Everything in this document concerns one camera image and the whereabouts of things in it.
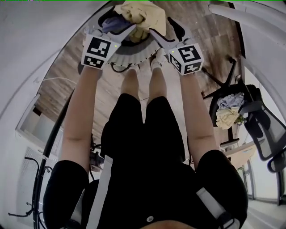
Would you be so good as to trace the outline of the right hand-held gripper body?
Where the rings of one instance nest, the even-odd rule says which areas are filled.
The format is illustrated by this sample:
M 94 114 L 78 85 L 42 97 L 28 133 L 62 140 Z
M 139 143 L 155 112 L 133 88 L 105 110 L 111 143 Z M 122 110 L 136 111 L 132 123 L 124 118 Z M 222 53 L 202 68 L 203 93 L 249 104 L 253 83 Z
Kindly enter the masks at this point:
M 181 76 L 201 70 L 204 57 L 198 43 L 190 36 L 184 36 L 181 41 L 165 40 L 168 62 Z

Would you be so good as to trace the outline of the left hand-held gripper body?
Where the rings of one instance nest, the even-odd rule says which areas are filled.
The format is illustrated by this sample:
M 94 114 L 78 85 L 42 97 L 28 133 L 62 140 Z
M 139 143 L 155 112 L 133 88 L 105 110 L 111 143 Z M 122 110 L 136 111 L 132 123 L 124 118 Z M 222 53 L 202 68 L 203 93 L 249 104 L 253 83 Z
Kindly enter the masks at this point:
M 86 26 L 81 65 L 102 70 L 109 62 L 122 42 L 122 32 L 104 33 L 99 28 Z

